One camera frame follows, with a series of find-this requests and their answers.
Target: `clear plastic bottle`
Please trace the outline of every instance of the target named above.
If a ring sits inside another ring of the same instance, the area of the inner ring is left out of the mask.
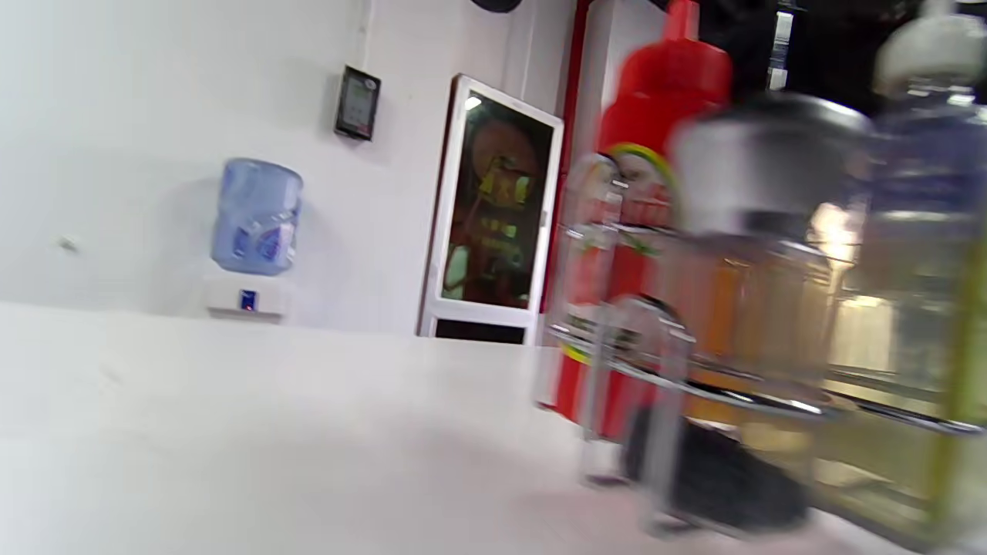
[[[891,367],[874,369],[941,390],[955,297],[981,235],[987,127],[954,77],[910,79],[889,101],[854,202],[861,247],[845,288],[892,308]]]
[[[291,268],[301,191],[301,176],[283,166],[247,158],[227,162],[212,260],[223,270],[261,276]]]
[[[827,387],[878,411],[827,428],[823,491],[914,545],[987,515],[970,509],[987,499],[982,443],[915,424],[979,423],[987,407],[987,125],[970,88],[986,40],[951,0],[927,0],[888,40],[875,76],[887,104],[832,234],[856,252],[840,257]]]
[[[957,296],[981,240],[987,127],[970,84],[983,39],[979,20],[931,0],[877,62],[887,104],[851,193],[860,248],[843,297],[890,327],[887,345],[873,346],[888,356],[870,357],[882,367],[859,369],[908,387],[944,387]]]

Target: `red squeeze bottle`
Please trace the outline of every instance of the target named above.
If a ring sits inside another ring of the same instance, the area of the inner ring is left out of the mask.
[[[676,228],[688,217],[667,161],[669,139],[683,123],[724,108],[732,77],[726,52],[698,41],[698,24],[697,3],[673,0],[664,36],[628,56],[617,100],[603,114],[597,150],[617,162],[628,183],[621,223]],[[595,264],[596,254],[592,248],[586,249],[579,263]],[[654,265],[655,258],[646,249],[618,247],[608,296],[648,292],[647,281],[658,276]],[[568,302],[578,301],[570,298]],[[554,409],[573,421],[578,419],[585,373],[585,365],[577,357],[563,357]],[[621,439],[631,416],[630,407],[621,405],[628,379],[616,372],[610,374],[603,430],[599,431],[604,437]],[[645,401],[653,398],[654,392],[649,391]]]

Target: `white table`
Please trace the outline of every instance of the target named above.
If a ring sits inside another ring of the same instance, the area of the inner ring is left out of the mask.
[[[544,353],[0,304],[0,553],[899,553],[822,515],[642,534],[536,410]]]

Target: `water bottle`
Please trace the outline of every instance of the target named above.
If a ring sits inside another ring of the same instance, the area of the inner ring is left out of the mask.
[[[847,310],[868,312],[870,328],[890,332],[854,340],[870,343],[858,353],[887,353],[867,357],[880,367],[856,369],[905,387],[943,391],[962,372],[956,334],[983,264],[987,126],[970,87],[984,37],[951,0],[927,0],[877,60],[888,103],[850,194],[860,244],[841,296]]]
[[[237,158],[226,163],[212,260],[222,269],[277,276],[291,268],[302,178],[277,164]]]

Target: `metal rack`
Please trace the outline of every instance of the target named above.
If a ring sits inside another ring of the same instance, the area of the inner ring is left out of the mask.
[[[645,478],[642,485],[645,493],[643,522],[645,530],[666,535],[670,532],[678,533],[695,528],[711,528],[734,536],[743,535],[739,530],[729,526],[695,515],[682,514],[676,511],[670,502],[672,482],[679,457],[678,446],[686,397],[701,398],[751,413],[802,421],[809,425],[826,422],[847,412],[862,411],[936,434],[979,436],[985,433],[985,429],[981,426],[932,418],[822,389],[814,391],[808,397],[801,396],[796,399],[785,398],[784,395],[738,391],[694,379],[690,376],[690,368],[698,368],[751,384],[763,384],[765,381],[762,375],[745,371],[729,361],[697,354],[695,337],[689,333],[674,309],[658,299],[643,295],[630,302],[636,303],[643,310],[653,312],[660,327],[660,355],[635,353],[633,346],[617,342],[616,337],[613,337],[615,328],[611,326],[615,307],[608,302],[607,295],[614,253],[620,236],[656,234],[667,237],[675,234],[663,229],[618,223],[622,193],[627,186],[620,180],[614,180],[611,186],[611,191],[607,193],[605,199],[607,209],[601,223],[580,224],[566,229],[566,236],[570,239],[580,240],[590,229],[602,239],[598,243],[602,255],[598,260],[600,272],[597,275],[600,278],[596,283],[600,305],[596,312],[594,327],[590,330],[591,337],[587,338],[588,334],[580,335],[580,330],[565,323],[551,325],[549,332],[562,344],[582,354],[587,366],[579,396],[578,418],[584,439],[580,470],[587,482],[595,485],[619,482],[595,475],[590,465],[589,453],[590,444],[603,439],[599,431],[602,430],[603,425],[610,373],[616,372],[628,376],[640,384],[653,385],[662,391],[660,403],[652,411],[650,441],[645,454]],[[687,237],[675,238],[683,244],[694,241]],[[829,371],[839,371],[839,369],[829,368]],[[656,518],[656,515],[670,516],[673,520]]]

